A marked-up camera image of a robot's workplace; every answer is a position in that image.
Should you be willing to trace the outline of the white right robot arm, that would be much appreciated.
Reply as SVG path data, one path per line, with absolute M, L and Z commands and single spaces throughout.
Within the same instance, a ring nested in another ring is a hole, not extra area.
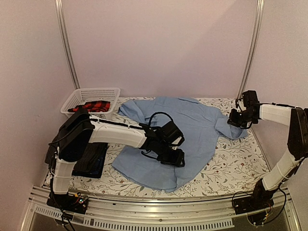
M 228 123 L 242 129 L 259 120 L 285 126 L 285 145 L 279 161 L 261 181 L 265 191 L 274 191 L 308 157 L 308 110 L 279 104 L 256 103 L 243 111 L 232 109 Z

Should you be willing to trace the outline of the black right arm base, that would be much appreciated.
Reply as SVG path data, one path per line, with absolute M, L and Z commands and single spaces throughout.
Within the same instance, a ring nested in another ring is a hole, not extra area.
M 278 189 L 271 191 L 266 190 L 263 186 L 262 180 L 259 180 L 256 183 L 251 195 L 235 199 L 234 196 L 237 194 L 235 193 L 231 200 L 235 214 L 238 215 L 249 212 L 256 212 L 257 210 L 263 210 L 262 212 L 248 215 L 247 219 L 250 224 L 254 226 L 264 225 L 267 221 L 267 218 L 269 217 L 269 212 L 266 212 L 265 209 L 269 208 L 271 210 L 272 206 L 274 205 L 272 198 L 277 190 Z

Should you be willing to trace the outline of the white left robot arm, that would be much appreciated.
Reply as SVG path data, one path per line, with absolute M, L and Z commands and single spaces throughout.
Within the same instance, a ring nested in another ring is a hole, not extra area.
M 75 164 L 89 143 L 119 143 L 156 153 L 161 164 L 183 167 L 184 151 L 179 149 L 185 138 L 171 118 L 165 125 L 152 127 L 150 123 L 132 126 L 90 115 L 86 109 L 77 110 L 59 128 L 58 137 L 49 145 L 55 146 L 56 164 L 51 190 L 53 201 L 61 208 L 71 205 L 67 195 Z

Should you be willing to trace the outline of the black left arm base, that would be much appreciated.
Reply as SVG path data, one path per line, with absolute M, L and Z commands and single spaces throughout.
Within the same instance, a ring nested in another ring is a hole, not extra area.
M 86 214 L 88 203 L 88 197 L 81 195 L 81 193 L 55 194 L 50 192 L 47 200 L 48 206 L 57 208 L 64 212 L 68 211 L 83 215 Z

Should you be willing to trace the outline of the light blue long sleeve shirt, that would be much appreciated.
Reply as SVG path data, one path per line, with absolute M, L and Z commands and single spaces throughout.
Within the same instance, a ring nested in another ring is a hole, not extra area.
M 220 136 L 236 140 L 247 131 L 227 123 L 228 117 L 215 107 L 191 98 L 156 97 L 153 100 L 129 100 L 118 111 L 139 123 L 163 126 L 171 117 L 183 132 L 180 148 L 185 153 L 185 166 L 160 164 L 141 154 L 139 149 L 125 146 L 112 167 L 129 180 L 154 190 L 173 192 L 191 181 L 214 156 Z

